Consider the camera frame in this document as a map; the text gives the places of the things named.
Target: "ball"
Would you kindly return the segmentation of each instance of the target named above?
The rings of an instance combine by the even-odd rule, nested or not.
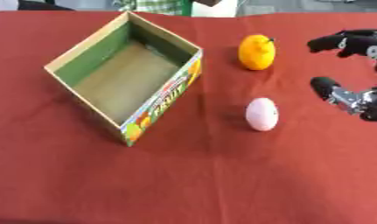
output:
[[[249,125],[259,131],[272,130],[279,119],[278,109],[269,98],[257,98],[251,101],[245,116]]]

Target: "red tablecloth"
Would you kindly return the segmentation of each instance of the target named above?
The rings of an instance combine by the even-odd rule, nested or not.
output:
[[[115,16],[0,13],[0,223],[377,224],[377,123],[323,103],[309,85],[331,76],[369,88],[373,64],[305,46],[377,28],[377,14],[144,14],[206,56],[203,76],[132,148],[103,133],[43,70]],[[255,33],[276,38],[276,63],[263,72],[236,59]],[[280,109],[266,133],[243,118],[259,96]]]

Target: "open cardboard box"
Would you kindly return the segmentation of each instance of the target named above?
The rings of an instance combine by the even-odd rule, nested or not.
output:
[[[201,57],[198,46],[124,12],[45,69],[130,146],[200,75]]]

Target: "box wall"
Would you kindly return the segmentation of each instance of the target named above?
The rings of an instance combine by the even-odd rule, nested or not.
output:
[[[68,86],[73,87],[90,75],[102,63],[113,57],[129,43],[129,23],[125,23],[75,59],[55,72]]]
[[[146,131],[186,91],[201,74],[202,50],[171,77],[144,105],[121,127],[128,146]]]

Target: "blurred background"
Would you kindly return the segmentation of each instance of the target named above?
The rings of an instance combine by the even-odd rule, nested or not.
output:
[[[55,1],[58,5],[78,11],[116,11],[119,9],[117,5],[113,4],[114,0]],[[192,7],[192,15],[199,17],[232,17],[302,11],[377,12],[377,0],[220,0],[214,6],[194,3]]]

